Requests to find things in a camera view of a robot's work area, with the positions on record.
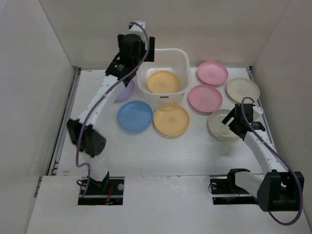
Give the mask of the cream plate front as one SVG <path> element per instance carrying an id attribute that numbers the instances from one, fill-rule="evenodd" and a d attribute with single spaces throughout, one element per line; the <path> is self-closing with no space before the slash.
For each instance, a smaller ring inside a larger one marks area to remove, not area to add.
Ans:
<path id="1" fill-rule="evenodd" d="M 239 136 L 234 134 L 227 125 L 222 123 L 222 120 L 230 113 L 230 110 L 220 109 L 213 112 L 208 118 L 208 127 L 210 132 L 219 140 L 222 141 L 237 141 Z"/>

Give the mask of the cream plate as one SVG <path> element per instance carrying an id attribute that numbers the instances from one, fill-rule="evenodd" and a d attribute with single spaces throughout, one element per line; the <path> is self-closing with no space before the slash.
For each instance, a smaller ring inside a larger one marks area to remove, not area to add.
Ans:
<path id="1" fill-rule="evenodd" d="M 239 136 L 234 134 L 227 125 L 222 123 L 222 120 L 230 113 L 230 110 L 220 109 L 213 112 L 208 118 L 208 127 L 210 132 L 219 140 L 222 141 L 237 141 Z"/>
<path id="2" fill-rule="evenodd" d="M 241 103 L 245 97 L 250 97 L 254 101 L 260 98 L 258 86 L 253 81 L 246 78 L 234 78 L 228 81 L 226 91 L 229 97 L 238 103 Z"/>

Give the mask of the cream plate back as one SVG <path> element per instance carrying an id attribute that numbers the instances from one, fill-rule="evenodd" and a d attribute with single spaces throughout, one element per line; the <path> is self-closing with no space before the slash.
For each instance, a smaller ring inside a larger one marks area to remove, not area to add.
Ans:
<path id="1" fill-rule="evenodd" d="M 260 98 L 258 86 L 253 81 L 246 78 L 234 78 L 228 81 L 226 91 L 229 97 L 238 103 L 241 103 L 245 97 L 250 97 L 254 101 Z"/>

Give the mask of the yellow plate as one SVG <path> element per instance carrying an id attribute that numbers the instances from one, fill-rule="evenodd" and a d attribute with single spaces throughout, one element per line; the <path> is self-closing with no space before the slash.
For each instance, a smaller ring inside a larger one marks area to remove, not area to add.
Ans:
<path id="1" fill-rule="evenodd" d="M 155 111 L 153 118 L 156 129 L 169 137 L 177 137 L 185 133 L 190 121 L 188 112 L 177 104 L 162 105 Z"/>
<path id="2" fill-rule="evenodd" d="M 180 80 L 170 71 L 157 71 L 149 76 L 147 87 L 152 93 L 175 93 L 180 88 Z"/>

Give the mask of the pink plate front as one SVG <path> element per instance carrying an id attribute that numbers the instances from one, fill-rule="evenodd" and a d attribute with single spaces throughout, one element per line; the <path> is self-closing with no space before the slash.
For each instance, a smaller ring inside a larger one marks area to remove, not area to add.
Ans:
<path id="1" fill-rule="evenodd" d="M 211 113 L 218 110 L 223 102 L 222 94 L 210 85 L 197 85 L 188 95 L 189 103 L 197 111 Z"/>

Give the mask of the pink plate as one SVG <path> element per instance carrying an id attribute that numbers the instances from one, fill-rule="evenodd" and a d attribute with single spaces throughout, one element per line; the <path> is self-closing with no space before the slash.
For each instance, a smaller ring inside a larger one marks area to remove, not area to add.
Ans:
<path id="1" fill-rule="evenodd" d="M 211 113 L 218 110 L 223 102 L 222 94 L 210 85 L 197 85 L 188 95 L 189 103 L 197 111 Z"/>
<path id="2" fill-rule="evenodd" d="M 222 64 L 215 61 L 207 61 L 199 65 L 198 78 L 208 85 L 222 85 L 229 77 L 228 70 Z"/>

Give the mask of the purple plate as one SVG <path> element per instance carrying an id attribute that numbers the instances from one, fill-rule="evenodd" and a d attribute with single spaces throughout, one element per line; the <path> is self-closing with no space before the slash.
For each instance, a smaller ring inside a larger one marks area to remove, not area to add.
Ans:
<path id="1" fill-rule="evenodd" d="M 115 99 L 116 102 L 124 101 L 128 99 L 135 91 L 136 84 L 134 80 L 131 80 L 128 86 L 117 96 Z"/>

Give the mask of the pink plate back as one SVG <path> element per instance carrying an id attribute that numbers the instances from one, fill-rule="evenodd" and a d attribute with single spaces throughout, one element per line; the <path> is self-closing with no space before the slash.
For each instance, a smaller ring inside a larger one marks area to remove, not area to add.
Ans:
<path id="1" fill-rule="evenodd" d="M 228 70 L 222 64 L 215 61 L 207 61 L 199 65 L 198 78 L 208 85 L 222 85 L 229 77 Z"/>

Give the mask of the blue plate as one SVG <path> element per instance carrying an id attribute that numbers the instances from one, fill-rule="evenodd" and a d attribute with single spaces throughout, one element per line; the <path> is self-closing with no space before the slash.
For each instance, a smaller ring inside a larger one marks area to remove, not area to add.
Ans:
<path id="1" fill-rule="evenodd" d="M 153 120 L 153 110 L 144 101 L 134 100 L 122 105 L 117 114 L 119 126 L 131 133 L 145 131 Z"/>

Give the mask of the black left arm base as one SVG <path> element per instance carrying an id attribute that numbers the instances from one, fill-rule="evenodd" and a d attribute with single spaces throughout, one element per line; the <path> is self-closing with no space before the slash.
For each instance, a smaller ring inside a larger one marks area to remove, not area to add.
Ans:
<path id="1" fill-rule="evenodd" d="M 78 205 L 80 206 L 119 206 L 123 205 L 124 178 L 110 177 L 103 187 L 94 182 L 89 183 L 87 190 L 87 178 L 83 177 L 77 181 L 80 186 Z"/>

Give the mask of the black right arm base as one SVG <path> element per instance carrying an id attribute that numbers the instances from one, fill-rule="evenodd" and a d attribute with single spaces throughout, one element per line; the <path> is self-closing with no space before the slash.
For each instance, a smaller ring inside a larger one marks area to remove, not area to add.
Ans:
<path id="1" fill-rule="evenodd" d="M 256 198 L 242 188 L 230 185 L 225 175 L 210 176 L 208 191 L 214 205 L 257 205 Z"/>

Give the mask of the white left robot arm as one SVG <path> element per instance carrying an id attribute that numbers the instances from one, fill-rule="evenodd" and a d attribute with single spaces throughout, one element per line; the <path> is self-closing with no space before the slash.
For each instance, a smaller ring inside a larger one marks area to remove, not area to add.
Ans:
<path id="1" fill-rule="evenodd" d="M 76 146 L 76 155 L 85 153 L 87 160 L 78 167 L 87 166 L 93 188 L 104 193 L 109 189 L 106 178 L 108 170 L 100 154 L 105 148 L 104 119 L 119 94 L 135 77 L 143 62 L 155 59 L 155 38 L 141 33 L 119 34 L 119 52 L 105 71 L 103 82 L 85 110 L 76 118 L 67 121 L 71 142 Z"/>

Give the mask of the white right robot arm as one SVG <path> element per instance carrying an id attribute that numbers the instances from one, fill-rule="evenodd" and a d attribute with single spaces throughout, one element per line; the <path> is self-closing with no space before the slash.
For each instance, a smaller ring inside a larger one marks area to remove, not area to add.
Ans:
<path id="1" fill-rule="evenodd" d="M 222 120 L 250 148 L 263 173 L 263 179 L 248 169 L 231 169 L 226 187 L 236 193 L 245 190 L 256 198 L 264 212 L 300 211 L 303 206 L 304 177 L 291 172 L 277 156 L 261 122 L 254 121 L 258 107 L 254 104 L 236 104 Z"/>

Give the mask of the white plastic bin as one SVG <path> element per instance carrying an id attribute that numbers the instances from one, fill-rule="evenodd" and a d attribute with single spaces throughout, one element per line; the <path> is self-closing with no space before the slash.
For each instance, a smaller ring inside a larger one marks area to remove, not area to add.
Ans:
<path id="1" fill-rule="evenodd" d="M 177 48 L 155 49 L 155 60 L 143 63 L 136 79 L 147 103 L 179 103 L 191 86 L 188 56 Z"/>

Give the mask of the metal rail right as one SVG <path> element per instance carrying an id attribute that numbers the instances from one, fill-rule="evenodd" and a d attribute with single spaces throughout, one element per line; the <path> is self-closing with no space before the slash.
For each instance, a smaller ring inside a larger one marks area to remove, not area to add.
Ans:
<path id="1" fill-rule="evenodd" d="M 250 79 L 252 82 L 255 83 L 254 78 L 253 78 L 253 74 L 252 74 L 252 68 L 251 68 L 251 67 L 246 67 L 246 71 L 247 71 L 247 74 L 248 74 L 249 79 Z M 257 104 L 259 105 L 259 107 L 261 107 L 261 108 L 264 110 L 260 98 L 257 100 Z M 273 140 L 273 136 L 272 136 L 272 134 L 271 134 L 271 130 L 270 130 L 270 127 L 269 127 L 269 124 L 268 124 L 268 121 L 267 121 L 265 112 L 263 112 L 263 114 L 262 114 L 262 119 L 263 119 L 265 128 L 266 128 L 266 130 L 267 130 L 268 138 L 269 138 L 271 144 L 273 145 L 273 148 L 276 149 L 276 146 L 275 146 L 275 143 L 274 143 L 274 140 Z"/>

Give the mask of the metal rail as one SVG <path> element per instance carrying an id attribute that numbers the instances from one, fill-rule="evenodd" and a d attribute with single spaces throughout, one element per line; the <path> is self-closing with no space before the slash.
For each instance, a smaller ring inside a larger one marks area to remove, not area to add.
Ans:
<path id="1" fill-rule="evenodd" d="M 247 74 L 248 74 L 249 79 L 250 79 L 252 82 L 255 83 L 254 78 L 253 78 L 253 74 L 252 74 L 252 68 L 251 68 L 251 67 L 246 67 L 246 71 L 247 71 Z M 259 107 L 261 107 L 261 108 L 264 110 L 260 98 L 257 100 L 257 104 L 259 105 Z M 267 130 L 268 138 L 269 138 L 271 144 L 273 145 L 273 148 L 276 149 L 276 146 L 275 146 L 275 143 L 274 143 L 274 140 L 273 140 L 273 136 L 272 136 L 272 134 L 271 134 L 271 130 L 270 130 L 270 127 L 269 127 L 269 124 L 268 124 L 268 121 L 267 121 L 265 112 L 263 112 L 263 114 L 262 114 L 262 119 L 263 119 L 265 128 L 266 128 L 266 130 Z"/>
<path id="2" fill-rule="evenodd" d="M 61 123 L 58 129 L 58 134 L 57 134 L 57 138 L 54 144 L 54 148 L 52 151 L 52 155 L 48 164 L 48 168 L 47 171 L 45 173 L 46 176 L 55 176 L 56 175 L 56 170 L 59 164 L 59 160 L 61 157 L 61 152 L 62 152 L 62 148 L 64 145 L 64 141 L 65 141 L 65 137 L 66 137 L 66 132 L 67 132 L 67 127 L 66 127 L 66 123 L 71 115 L 72 112 L 72 108 L 73 108 L 73 104 L 74 104 L 74 100 L 75 100 L 75 96 L 76 96 L 76 92 L 77 92 L 77 88 L 78 88 L 78 82 L 79 82 L 79 78 L 80 78 L 80 74 L 81 74 L 81 68 L 74 66 L 74 75 L 73 75 L 73 79 L 71 82 L 71 86 L 69 89 L 69 93 L 67 96 L 67 100 L 65 103 L 65 107 L 64 107 L 64 111 L 63 111 L 63 115 L 61 118 Z"/>

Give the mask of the metal rail left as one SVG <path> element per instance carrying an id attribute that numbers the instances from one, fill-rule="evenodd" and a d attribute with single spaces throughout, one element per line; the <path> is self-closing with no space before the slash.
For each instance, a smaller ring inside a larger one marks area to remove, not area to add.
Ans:
<path id="1" fill-rule="evenodd" d="M 81 74 L 81 68 L 74 66 L 74 75 L 73 75 L 73 79 L 71 82 L 71 86 L 69 89 L 69 93 L 67 96 L 67 100 L 65 103 L 65 107 L 64 107 L 64 111 L 63 111 L 63 115 L 61 118 L 61 123 L 58 129 L 58 134 L 57 134 L 57 138 L 54 144 L 54 148 L 52 151 L 52 155 L 48 164 L 48 168 L 47 171 L 45 173 L 46 176 L 55 176 L 56 175 L 56 170 L 59 164 L 59 160 L 61 157 L 61 152 L 62 152 L 62 148 L 64 145 L 64 141 L 65 141 L 65 137 L 66 137 L 66 132 L 67 132 L 67 127 L 66 127 L 66 123 L 71 115 L 72 112 L 72 108 L 73 108 L 73 104 L 74 104 L 74 100 L 75 100 L 75 96 L 76 96 L 76 92 L 77 92 L 77 88 L 78 88 L 78 82 L 79 82 L 79 78 L 80 78 L 80 74 Z"/>

